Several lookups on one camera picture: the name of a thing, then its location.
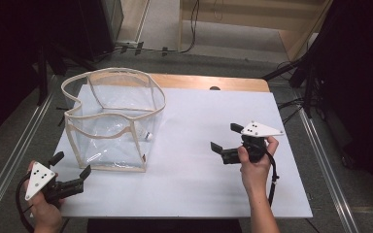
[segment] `gray floor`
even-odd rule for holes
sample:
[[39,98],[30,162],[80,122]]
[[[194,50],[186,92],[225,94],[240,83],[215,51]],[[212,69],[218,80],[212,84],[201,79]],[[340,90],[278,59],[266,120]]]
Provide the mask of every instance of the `gray floor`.
[[[169,0],[152,1],[149,9],[149,16],[151,18],[147,18],[146,22],[160,21],[161,19],[159,18],[153,19],[153,17],[156,17],[153,9],[162,9],[159,5],[155,4],[168,2]],[[207,29],[197,30],[197,45],[191,53],[169,54],[166,57],[162,57],[156,52],[143,52],[137,56],[133,52],[124,54],[115,53],[95,65],[98,68],[128,67],[151,73],[256,78],[274,71],[278,64],[286,60],[284,49],[279,41],[276,40],[278,38],[276,31],[255,29],[257,36],[256,40],[254,40],[254,36],[251,36],[251,39],[243,39],[242,36],[234,38],[234,34],[237,31],[247,31],[249,28],[232,28],[231,30],[234,33],[225,33],[229,33],[233,39],[231,37],[223,37],[224,41],[219,39],[212,41],[211,37],[214,34],[204,34],[205,31],[209,30],[208,27],[211,28],[212,25],[202,25],[198,24],[197,28],[207,27]],[[222,30],[225,30],[225,28],[219,28],[218,25],[215,27],[217,27],[215,30],[218,30],[215,35],[219,35],[223,33]],[[175,33],[172,30],[167,31],[167,33],[174,35]],[[160,49],[163,46],[170,48],[170,45],[176,45],[174,38],[171,40],[169,37],[162,37],[161,39],[161,35],[166,34],[153,34],[153,26],[146,24],[141,35],[141,39],[145,41],[145,48]],[[244,41],[249,40],[250,43],[240,43],[240,39]],[[250,45],[253,49],[249,50],[243,45]],[[84,71],[80,68],[71,68],[68,71],[67,77]],[[283,76],[288,78],[290,74],[284,74]],[[22,137],[23,130],[26,127],[30,127],[28,125],[29,119],[34,116],[34,112],[37,110],[37,91],[31,93],[0,128],[0,175],[8,175],[1,174],[5,166],[18,167],[13,174],[13,178],[12,176],[5,178],[10,182],[8,187],[4,188],[5,192],[3,195],[0,196],[0,232],[24,232],[15,209],[14,193],[17,181],[24,174],[27,164],[31,159],[45,160],[52,156],[57,140],[63,130],[62,126],[57,126],[63,112],[57,110],[56,107],[65,107],[64,97],[59,88],[60,83],[65,78],[57,77],[55,79],[57,82],[53,86],[53,97],[45,112],[42,123],[37,125],[34,137],[26,145],[28,146],[27,150],[21,150],[20,152],[16,150],[13,153],[14,149],[22,146],[17,145],[17,142]],[[290,101],[295,98],[295,93],[303,92],[302,88],[296,90],[290,88],[286,79],[282,77],[270,81],[269,86],[274,93],[277,104]],[[294,110],[295,107],[283,109],[281,111],[282,118],[290,115]],[[324,148],[325,156],[352,210],[352,216],[357,224],[357,229],[360,232],[373,232],[373,177],[365,171],[347,169],[342,165],[340,150],[336,146],[325,122],[315,115],[314,111],[312,113],[312,121]],[[330,189],[327,186],[328,181],[325,179],[310,137],[305,130],[302,115],[295,115],[286,124],[286,131],[288,132],[288,139],[297,162],[301,180],[306,192],[310,196],[310,205],[314,217],[309,220],[320,232],[354,232],[344,228],[336,205],[334,204],[334,198],[331,196]],[[15,156],[19,154],[19,161],[7,164],[7,161],[14,161],[11,155]],[[241,223],[243,232],[250,232],[249,220],[241,219]],[[306,219],[278,219],[278,223],[282,232],[316,232]],[[86,219],[72,219],[68,223],[65,232],[85,232],[85,225]]]

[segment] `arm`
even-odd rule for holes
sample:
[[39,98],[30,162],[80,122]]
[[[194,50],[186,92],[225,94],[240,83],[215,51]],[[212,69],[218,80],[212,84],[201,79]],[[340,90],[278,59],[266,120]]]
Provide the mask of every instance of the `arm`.
[[[278,141],[268,137],[267,142],[267,150],[273,155]],[[242,182],[250,200],[252,232],[279,232],[266,196],[266,180],[271,165],[268,157],[265,155],[257,163],[251,163],[244,147],[238,148],[238,155],[242,164]]]
[[[28,171],[32,170],[34,161],[29,164]],[[24,187],[28,187],[28,182],[25,182]],[[62,216],[56,206],[47,203],[44,194],[38,192],[28,201],[32,205],[31,212],[35,218],[36,233],[57,233],[62,225]]]

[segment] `white table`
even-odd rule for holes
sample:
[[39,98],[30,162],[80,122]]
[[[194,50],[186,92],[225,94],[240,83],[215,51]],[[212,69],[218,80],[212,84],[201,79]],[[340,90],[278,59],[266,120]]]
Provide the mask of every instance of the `white table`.
[[[251,120],[284,129],[272,93],[164,88],[167,106],[149,156],[146,173],[93,170],[84,193],[68,197],[61,208],[69,217],[219,218],[250,216],[240,165],[223,165],[210,142],[225,149],[240,146],[229,129]],[[272,211],[275,217],[312,217],[286,135],[275,159],[280,178]],[[65,133],[56,149],[65,158],[52,169],[59,181],[81,173]],[[269,192],[270,177],[267,183]]]

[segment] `hand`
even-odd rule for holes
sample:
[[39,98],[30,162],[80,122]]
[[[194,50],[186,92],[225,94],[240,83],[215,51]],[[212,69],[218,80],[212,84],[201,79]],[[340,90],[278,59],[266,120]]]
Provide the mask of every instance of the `hand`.
[[[274,137],[266,138],[267,150],[274,155],[278,147],[278,141]],[[266,195],[266,180],[271,166],[268,156],[265,154],[257,163],[252,163],[247,150],[244,147],[238,148],[238,156],[241,161],[242,182],[249,196]]]
[[[28,171],[32,170],[32,161],[29,164]],[[24,187],[28,187],[29,181],[25,182]],[[35,232],[59,232],[62,225],[62,216],[56,206],[49,204],[45,200],[44,193],[38,192],[29,201],[29,205],[32,205],[31,212],[35,217]]]

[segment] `transparent plastic container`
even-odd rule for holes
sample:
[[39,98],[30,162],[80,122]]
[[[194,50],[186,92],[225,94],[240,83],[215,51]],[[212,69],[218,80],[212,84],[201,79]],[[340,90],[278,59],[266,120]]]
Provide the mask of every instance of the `transparent plastic container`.
[[65,131],[81,168],[146,172],[165,108],[153,78],[126,68],[84,73],[62,86]]

